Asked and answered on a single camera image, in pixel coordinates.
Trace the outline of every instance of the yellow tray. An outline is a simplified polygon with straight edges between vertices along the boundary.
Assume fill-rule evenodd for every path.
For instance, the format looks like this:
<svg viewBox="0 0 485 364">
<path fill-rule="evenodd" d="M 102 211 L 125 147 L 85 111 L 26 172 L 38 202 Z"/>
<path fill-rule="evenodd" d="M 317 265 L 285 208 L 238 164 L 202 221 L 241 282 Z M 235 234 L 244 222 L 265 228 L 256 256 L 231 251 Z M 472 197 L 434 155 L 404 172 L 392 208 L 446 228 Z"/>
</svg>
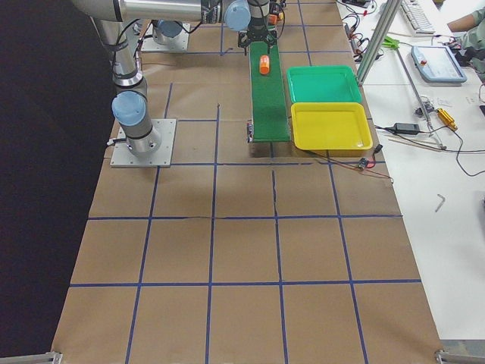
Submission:
<svg viewBox="0 0 485 364">
<path fill-rule="evenodd" d="M 357 102 L 297 102 L 291 116 L 299 149 L 364 151 L 372 147 L 364 108 Z"/>
</svg>

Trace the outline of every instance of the metal rod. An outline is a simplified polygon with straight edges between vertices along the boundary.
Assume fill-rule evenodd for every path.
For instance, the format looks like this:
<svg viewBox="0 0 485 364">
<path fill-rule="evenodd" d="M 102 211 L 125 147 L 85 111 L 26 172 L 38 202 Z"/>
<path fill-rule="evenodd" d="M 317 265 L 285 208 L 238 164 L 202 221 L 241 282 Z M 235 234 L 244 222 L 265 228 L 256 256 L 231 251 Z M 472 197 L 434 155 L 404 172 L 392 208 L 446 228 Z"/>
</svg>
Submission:
<svg viewBox="0 0 485 364">
<path fill-rule="evenodd" d="M 60 364 L 62 354 L 54 351 L 39 355 L 12 356 L 1 358 L 0 364 Z"/>
<path fill-rule="evenodd" d="M 401 0 L 388 0 L 386 3 L 386 7 L 384 8 L 382 15 L 377 22 L 374 34 L 372 35 L 371 41 L 367 47 L 367 51 L 365 51 L 364 57 L 357 71 L 357 83 L 359 86 L 362 86 L 364 83 L 372 64 L 376 60 L 377 53 L 382 46 L 384 37 L 393 23 L 394 17 L 396 16 L 400 5 Z"/>
<path fill-rule="evenodd" d="M 416 99 L 418 99 L 419 106 L 423 112 L 423 116 L 426 118 L 426 124 L 427 128 L 429 131 L 432 131 L 433 125 L 431 125 L 431 117 L 430 114 L 427 112 L 426 105 L 423 103 L 423 99 L 421 98 L 421 95 L 418 92 L 418 89 L 416 88 L 416 85 L 414 81 L 412 80 L 411 74 L 409 73 L 408 68 L 406 67 L 406 63 L 404 62 L 404 59 L 402 59 L 401 52 L 399 49 L 396 49 L 397 55 L 399 57 L 399 60 L 401 61 L 402 68 L 404 68 L 404 72 L 406 73 L 406 76 L 408 77 L 409 83 L 411 84 L 412 90 L 416 95 Z M 433 133 L 433 135 L 436 137 L 436 141 L 438 142 L 438 146 L 441 149 L 446 149 L 446 147 L 443 145 L 443 141 L 441 140 L 440 136 L 437 133 Z"/>
<path fill-rule="evenodd" d="M 485 357 L 483 356 L 455 355 L 439 351 L 435 354 L 435 357 L 439 364 L 445 362 L 454 362 L 457 364 L 485 364 Z"/>
</svg>

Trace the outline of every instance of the keyboard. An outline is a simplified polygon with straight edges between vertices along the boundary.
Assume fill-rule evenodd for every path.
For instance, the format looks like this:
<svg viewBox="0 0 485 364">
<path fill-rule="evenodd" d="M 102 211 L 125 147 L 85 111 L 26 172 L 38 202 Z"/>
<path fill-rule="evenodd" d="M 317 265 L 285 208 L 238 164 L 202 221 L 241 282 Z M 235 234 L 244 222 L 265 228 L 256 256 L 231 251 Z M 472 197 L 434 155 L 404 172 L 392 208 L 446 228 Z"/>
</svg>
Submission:
<svg viewBox="0 0 485 364">
<path fill-rule="evenodd" d="M 401 12 L 405 21 L 411 26 L 414 36 L 432 36 L 434 34 L 433 24 L 427 19 L 418 0 L 402 0 Z"/>
</svg>

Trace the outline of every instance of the green conveyor belt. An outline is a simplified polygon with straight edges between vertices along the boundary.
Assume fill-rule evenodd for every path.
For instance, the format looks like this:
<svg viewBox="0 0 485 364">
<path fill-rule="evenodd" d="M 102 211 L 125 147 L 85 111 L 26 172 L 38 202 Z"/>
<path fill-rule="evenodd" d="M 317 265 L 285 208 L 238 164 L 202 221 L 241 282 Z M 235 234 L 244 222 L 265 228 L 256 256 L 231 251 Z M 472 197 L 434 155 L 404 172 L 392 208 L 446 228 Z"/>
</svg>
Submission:
<svg viewBox="0 0 485 364">
<path fill-rule="evenodd" d="M 259 73 L 259 58 L 268 53 L 264 42 L 249 46 L 253 142 L 287 142 L 290 140 L 286 100 L 281 74 L 278 45 L 270 50 L 270 73 Z"/>
</svg>

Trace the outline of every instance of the metal bracket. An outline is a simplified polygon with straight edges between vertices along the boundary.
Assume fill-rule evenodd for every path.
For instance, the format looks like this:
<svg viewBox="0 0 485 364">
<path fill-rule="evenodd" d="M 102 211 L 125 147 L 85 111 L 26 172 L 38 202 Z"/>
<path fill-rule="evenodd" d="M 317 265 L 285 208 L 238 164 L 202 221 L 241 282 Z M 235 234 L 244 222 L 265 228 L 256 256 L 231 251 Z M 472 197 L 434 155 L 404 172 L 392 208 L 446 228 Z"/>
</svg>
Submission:
<svg viewBox="0 0 485 364">
<path fill-rule="evenodd" d="M 372 64 L 376 60 L 377 53 L 382 46 L 382 41 L 384 40 L 384 37 L 386 36 L 400 5 L 401 0 L 389 0 L 386 3 L 386 7 L 379 17 L 374 34 L 372 34 L 367 51 L 365 51 L 361 65 L 357 71 L 357 81 L 359 86 L 362 86 L 365 78 L 371 70 Z"/>
<path fill-rule="evenodd" d="M 444 364 L 445 362 L 454 362 L 457 364 L 485 364 L 485 357 L 483 356 L 455 355 L 442 350 L 436 351 L 434 357 L 439 364 Z"/>
<path fill-rule="evenodd" d="M 61 364 L 62 354 L 54 351 L 39 355 L 0 358 L 0 364 Z"/>
<path fill-rule="evenodd" d="M 117 143 L 114 146 L 113 156 L 111 157 L 111 167 L 119 168 L 139 168 L 139 167 L 170 167 L 172 162 L 172 152 L 174 150 L 175 129 L 177 119 L 152 119 L 153 127 L 161 135 L 161 145 L 158 149 L 148 155 L 134 155 L 126 143 Z M 120 128 L 118 138 L 125 138 L 123 130 Z"/>
<path fill-rule="evenodd" d="M 184 23 L 183 28 L 190 30 L 190 24 Z M 147 35 L 153 35 L 153 29 L 150 27 L 146 32 Z M 181 31 L 175 38 L 167 38 L 167 44 L 158 44 L 153 38 L 147 38 L 143 41 L 142 52 L 145 53 L 184 53 L 189 49 L 189 34 Z"/>
</svg>

